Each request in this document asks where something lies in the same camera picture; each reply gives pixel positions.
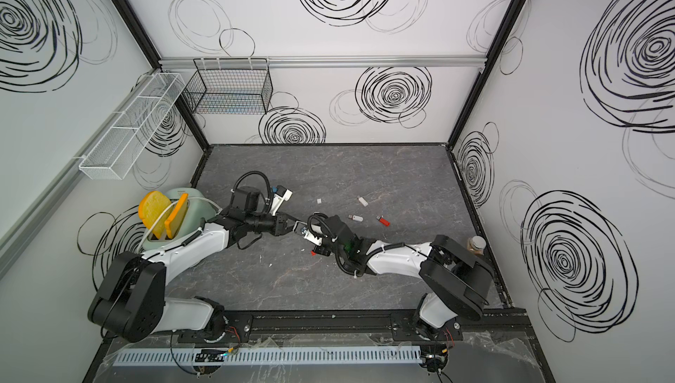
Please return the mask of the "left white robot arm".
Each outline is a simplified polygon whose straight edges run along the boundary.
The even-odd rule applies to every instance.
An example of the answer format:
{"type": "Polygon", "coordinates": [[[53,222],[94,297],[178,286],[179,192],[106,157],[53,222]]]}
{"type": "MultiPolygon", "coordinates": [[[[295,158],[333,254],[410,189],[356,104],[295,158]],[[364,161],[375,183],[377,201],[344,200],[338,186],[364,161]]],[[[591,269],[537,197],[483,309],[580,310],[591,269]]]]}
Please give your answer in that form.
{"type": "Polygon", "coordinates": [[[251,187],[237,189],[230,205],[177,242],[144,254],[127,251],[116,256],[91,302],[88,320],[130,343],[165,331],[193,331],[211,344],[221,341],[229,329],[221,304],[204,297],[170,298],[165,287],[250,233],[283,236],[292,232],[295,219],[280,210],[292,191],[281,185],[272,188],[263,209],[257,207],[258,195],[251,187]]]}

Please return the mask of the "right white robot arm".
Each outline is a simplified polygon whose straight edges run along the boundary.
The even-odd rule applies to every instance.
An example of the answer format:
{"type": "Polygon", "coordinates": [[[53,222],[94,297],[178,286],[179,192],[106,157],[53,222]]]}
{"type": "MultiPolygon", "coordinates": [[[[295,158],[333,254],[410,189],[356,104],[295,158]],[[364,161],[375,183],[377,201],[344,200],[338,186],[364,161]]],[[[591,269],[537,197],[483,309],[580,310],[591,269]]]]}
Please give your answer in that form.
{"type": "Polygon", "coordinates": [[[417,310],[417,320],[438,330],[448,321],[483,317],[495,272],[479,255],[446,235],[431,242],[388,243],[360,237],[339,216],[316,213],[298,231],[312,242],[313,252],[335,256],[341,272],[357,279],[367,275],[396,274],[417,277],[427,293],[417,310]]]}

